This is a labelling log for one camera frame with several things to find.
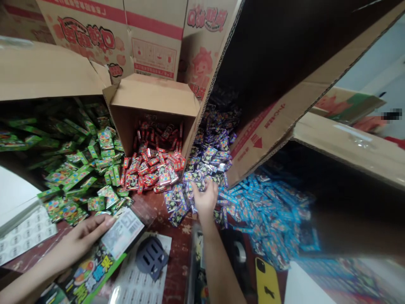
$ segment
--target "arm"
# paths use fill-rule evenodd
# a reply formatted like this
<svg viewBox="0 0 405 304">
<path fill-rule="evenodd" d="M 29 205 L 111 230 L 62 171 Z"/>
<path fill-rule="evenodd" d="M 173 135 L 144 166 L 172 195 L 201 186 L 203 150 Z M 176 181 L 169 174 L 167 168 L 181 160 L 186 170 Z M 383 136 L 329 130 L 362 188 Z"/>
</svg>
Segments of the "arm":
<svg viewBox="0 0 405 304">
<path fill-rule="evenodd" d="M 245 297 L 213 220 L 213 211 L 218 199 L 218 185 L 212 181 L 206 181 L 205 185 L 206 191 L 201 193 L 197 186 L 192 184 L 204 239 L 205 272 L 210 303 L 245 304 Z"/>
<path fill-rule="evenodd" d="M 115 218 L 102 214 L 79 223 L 43 259 L 0 292 L 0 303 L 33 303 L 65 269 L 78 261 L 112 226 Z"/>
</svg>

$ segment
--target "red stripe on box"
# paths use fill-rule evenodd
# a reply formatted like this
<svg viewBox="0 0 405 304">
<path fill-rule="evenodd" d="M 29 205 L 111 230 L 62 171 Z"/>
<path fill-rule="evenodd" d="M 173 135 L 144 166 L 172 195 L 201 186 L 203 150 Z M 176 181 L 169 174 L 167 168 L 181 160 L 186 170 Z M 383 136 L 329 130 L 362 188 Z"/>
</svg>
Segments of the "red stripe on box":
<svg viewBox="0 0 405 304">
<path fill-rule="evenodd" d="M 148 18 L 131 12 L 127 13 L 128 25 L 137 27 L 149 32 L 153 32 L 162 36 L 170 37 L 177 40 L 183 39 L 183 28 L 172 24 L 164 23 L 159 20 Z"/>
<path fill-rule="evenodd" d="M 172 72 L 167 72 L 167 71 L 160 70 L 160 69 L 157 69 L 157 68 L 152 68 L 152 67 L 149 67 L 149 66 L 146 66 L 146 65 L 141 65 L 139 63 L 135 63 L 134 66 L 135 66 L 135 69 L 138 69 L 138 70 L 141 70 L 141 71 L 145 71 L 145 72 L 148 72 L 148 73 L 160 75 L 160 76 L 163 76 L 163 77 L 168 77 L 168 78 L 171 78 L 171 79 L 174 78 L 174 73 L 172 73 Z"/>
<path fill-rule="evenodd" d="M 253 121 L 250 123 L 247 131 L 242 135 L 240 141 L 236 144 L 235 148 L 231 151 L 232 158 L 239 153 L 242 147 L 246 144 L 248 139 L 252 136 L 253 132 L 256 131 L 257 127 L 262 123 L 263 119 L 269 114 L 271 109 L 274 107 L 276 103 L 268 106 L 264 111 L 262 111 Z"/>
<path fill-rule="evenodd" d="M 28 18 L 28 19 L 32 19 L 32 20 L 45 22 L 44 17 L 40 13 L 27 11 L 27 10 L 24 10 L 22 8 L 18 8 L 18 7 L 15 7 L 15 6 L 10 6 L 8 4 L 5 4 L 4 8 L 7 11 L 7 13 L 9 13 L 11 15 L 15 15 L 15 16 L 19 16 L 19 17 L 24 17 L 24 18 Z"/>
<path fill-rule="evenodd" d="M 111 21 L 127 24 L 125 20 L 125 11 L 108 5 L 97 3 L 90 0 L 42 0 L 53 3 L 75 11 L 81 11 L 86 14 L 98 16 Z"/>
</svg>

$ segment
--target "left hand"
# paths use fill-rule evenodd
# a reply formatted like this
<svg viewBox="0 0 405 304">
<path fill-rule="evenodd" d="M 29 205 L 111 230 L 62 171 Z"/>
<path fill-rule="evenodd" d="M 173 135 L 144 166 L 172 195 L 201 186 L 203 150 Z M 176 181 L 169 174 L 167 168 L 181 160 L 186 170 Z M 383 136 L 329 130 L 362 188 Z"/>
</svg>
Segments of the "left hand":
<svg viewBox="0 0 405 304">
<path fill-rule="evenodd" d="M 115 221 L 111 215 L 100 214 L 80 222 L 40 262 L 51 276 L 64 271 L 85 255 Z"/>
</svg>

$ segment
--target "black plastic object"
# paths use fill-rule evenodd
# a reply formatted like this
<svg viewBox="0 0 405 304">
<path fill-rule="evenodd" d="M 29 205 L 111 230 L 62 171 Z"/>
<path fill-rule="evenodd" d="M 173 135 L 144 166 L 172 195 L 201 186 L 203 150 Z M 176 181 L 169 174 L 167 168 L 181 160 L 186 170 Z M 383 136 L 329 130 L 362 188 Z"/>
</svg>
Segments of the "black plastic object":
<svg viewBox="0 0 405 304">
<path fill-rule="evenodd" d="M 239 286 L 242 289 L 243 294 L 245 295 L 245 297 L 256 295 L 256 292 L 252 288 L 252 283 L 249 276 L 248 263 L 246 262 L 240 263 L 238 261 L 239 251 L 237 247 L 235 247 L 234 245 L 235 242 L 240 242 L 248 258 L 248 254 L 249 252 L 251 252 L 251 249 L 249 251 L 246 250 L 246 243 L 243 238 L 243 234 L 240 231 L 236 231 L 233 229 L 221 230 L 219 234 L 221 236 L 222 243 L 224 244 L 229 261 L 231 262 L 233 271 L 235 272 L 236 279 L 238 280 Z"/>
<path fill-rule="evenodd" d="M 160 272 L 169 261 L 169 256 L 163 250 L 162 244 L 155 236 L 150 236 L 142 241 L 136 252 L 136 265 L 143 273 L 150 274 L 156 281 Z"/>
</svg>

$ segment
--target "box flap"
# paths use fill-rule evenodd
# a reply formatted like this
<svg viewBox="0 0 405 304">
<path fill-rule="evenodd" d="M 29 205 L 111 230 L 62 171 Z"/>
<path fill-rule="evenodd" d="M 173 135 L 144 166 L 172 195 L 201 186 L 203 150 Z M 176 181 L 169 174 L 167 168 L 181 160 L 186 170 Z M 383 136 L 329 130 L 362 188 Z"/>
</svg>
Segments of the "box flap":
<svg viewBox="0 0 405 304">
<path fill-rule="evenodd" d="M 385 101 L 374 95 L 332 87 L 316 106 L 328 112 L 321 116 L 351 125 L 384 104 Z"/>
<path fill-rule="evenodd" d="M 0 38 L 0 100 L 101 95 L 89 60 L 47 43 Z"/>
<path fill-rule="evenodd" d="M 187 84 L 138 74 L 121 80 L 112 105 L 191 117 L 200 109 Z"/>
<path fill-rule="evenodd" d="M 405 188 L 405 150 L 395 143 L 313 113 L 298 121 L 294 140 Z"/>
</svg>

